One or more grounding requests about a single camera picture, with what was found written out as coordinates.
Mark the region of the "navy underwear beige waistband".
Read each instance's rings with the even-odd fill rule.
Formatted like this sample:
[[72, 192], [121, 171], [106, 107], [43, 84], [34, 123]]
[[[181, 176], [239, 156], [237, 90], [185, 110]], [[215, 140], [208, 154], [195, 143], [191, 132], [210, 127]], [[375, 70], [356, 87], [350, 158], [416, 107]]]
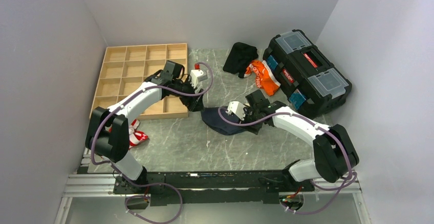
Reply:
[[218, 107], [207, 107], [201, 111], [202, 121], [212, 130], [225, 136], [232, 136], [246, 132], [243, 127], [226, 123], [219, 115]]

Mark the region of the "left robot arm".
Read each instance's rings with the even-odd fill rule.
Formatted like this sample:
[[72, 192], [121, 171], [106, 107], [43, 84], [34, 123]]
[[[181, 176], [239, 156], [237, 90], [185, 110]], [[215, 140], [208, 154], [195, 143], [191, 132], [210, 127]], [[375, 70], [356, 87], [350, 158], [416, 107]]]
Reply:
[[144, 79], [126, 98], [108, 108], [92, 110], [85, 146], [92, 164], [109, 164], [127, 180], [127, 187], [141, 193], [148, 184], [147, 170], [131, 154], [129, 127], [144, 111], [168, 96], [175, 96], [191, 112], [203, 110], [203, 96], [210, 87], [200, 88], [206, 80], [213, 82], [211, 67], [198, 62], [188, 74], [183, 65], [166, 61], [164, 68]]

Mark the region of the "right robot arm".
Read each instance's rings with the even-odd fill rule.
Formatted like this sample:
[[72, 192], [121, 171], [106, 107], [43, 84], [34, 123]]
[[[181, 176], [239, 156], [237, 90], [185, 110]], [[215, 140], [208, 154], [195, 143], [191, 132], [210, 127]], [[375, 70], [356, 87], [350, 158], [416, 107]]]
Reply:
[[263, 124], [285, 130], [312, 148], [309, 160], [298, 160], [284, 170], [282, 184], [294, 191], [302, 181], [322, 178], [336, 182], [360, 162], [347, 130], [340, 124], [328, 126], [294, 111], [283, 102], [270, 102], [260, 90], [246, 96], [242, 124], [258, 133]]

